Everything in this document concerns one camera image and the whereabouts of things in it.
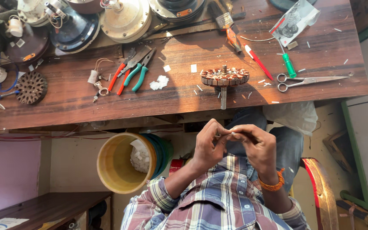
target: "chair armrest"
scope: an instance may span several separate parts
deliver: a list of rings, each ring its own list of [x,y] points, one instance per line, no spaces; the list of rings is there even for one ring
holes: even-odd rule
[[[301,158],[300,166],[312,181],[318,229],[339,230],[335,195],[326,170],[315,158]]]

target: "green-handled pliers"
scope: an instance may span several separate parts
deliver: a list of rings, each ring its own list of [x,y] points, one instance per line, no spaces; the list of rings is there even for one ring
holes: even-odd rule
[[[133,71],[131,71],[129,76],[127,76],[126,80],[124,81],[124,86],[129,85],[130,79],[141,69],[139,81],[133,87],[132,91],[136,92],[140,88],[140,86],[141,86],[141,84],[143,83],[143,80],[144,80],[144,75],[148,71],[148,68],[146,67],[146,65],[148,64],[149,60],[151,59],[151,57],[153,56],[155,51],[156,51],[156,48],[153,48],[150,51],[150,53],[143,59],[142,63],[137,63],[137,67]]]

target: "paint brush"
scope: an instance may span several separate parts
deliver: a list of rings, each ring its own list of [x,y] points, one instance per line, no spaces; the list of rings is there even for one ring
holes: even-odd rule
[[[231,29],[231,27],[234,25],[234,21],[228,12],[227,6],[223,6],[222,3],[220,3],[220,0],[213,0],[208,3],[207,10],[208,13],[215,18],[215,21],[217,22],[217,25],[221,31],[227,31],[228,40],[234,47],[235,52],[239,55],[242,52],[242,48],[237,41],[236,34]]]

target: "man's right hand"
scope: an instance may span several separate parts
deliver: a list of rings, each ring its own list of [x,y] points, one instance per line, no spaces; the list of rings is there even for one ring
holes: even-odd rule
[[[276,137],[253,124],[233,127],[231,141],[243,144],[249,163],[258,172],[260,179],[268,185],[279,182],[276,172]]]

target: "jeans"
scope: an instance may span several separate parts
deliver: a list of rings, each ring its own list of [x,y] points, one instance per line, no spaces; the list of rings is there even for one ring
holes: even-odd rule
[[[266,130],[267,120],[263,113],[255,108],[245,108],[242,111],[235,114],[232,122],[227,125],[226,129],[240,124],[254,124],[257,127]],[[293,179],[299,170],[300,158],[303,153],[303,135],[288,127],[275,127],[270,130],[272,135],[276,137],[276,170],[280,171],[282,168],[285,170],[282,173],[285,179],[285,185],[283,188],[286,192],[289,192],[292,187]],[[240,142],[227,143],[228,153],[234,154],[238,157],[246,158],[245,148]],[[250,181],[258,179],[258,173],[252,165],[247,162],[248,171],[247,177]]]

